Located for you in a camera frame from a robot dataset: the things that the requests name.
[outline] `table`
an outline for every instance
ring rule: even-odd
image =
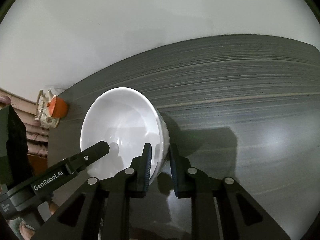
[[[319,63],[315,47],[265,35],[199,38],[129,57],[61,94],[70,109],[50,130],[48,164],[80,151],[83,119],[98,96],[130,87],[159,110],[192,166],[236,178],[300,239],[320,210]],[[87,177],[54,200],[62,204]],[[190,239],[190,203],[174,197],[167,163],[147,197],[131,200],[132,235]]]

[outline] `screw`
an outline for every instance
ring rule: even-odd
[[[189,174],[196,174],[197,173],[197,169],[194,168],[194,167],[191,167],[191,168],[188,169],[188,173]]]
[[[91,177],[91,178],[88,179],[88,184],[89,185],[94,185],[94,184],[97,183],[97,181],[98,181],[97,178]]]
[[[234,181],[233,178],[227,177],[227,178],[224,179],[224,182],[226,184],[232,185],[235,181]]]
[[[130,175],[130,174],[134,173],[134,169],[133,168],[126,168],[124,172],[126,174]]]

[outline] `bowl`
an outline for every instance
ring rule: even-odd
[[[142,155],[145,143],[152,147],[151,184],[161,172],[169,148],[167,126],[156,108],[140,92],[114,88],[99,96],[87,112],[81,129],[81,151],[99,141],[109,153],[87,167],[99,180],[113,177]]]

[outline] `orange object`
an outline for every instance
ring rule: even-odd
[[[49,116],[54,118],[65,117],[68,112],[68,105],[63,99],[53,96],[52,100],[47,104],[49,108]]]

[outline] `white wall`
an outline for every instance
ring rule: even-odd
[[[17,0],[0,25],[0,87],[35,101],[134,54],[231,33],[320,48],[303,0]]]

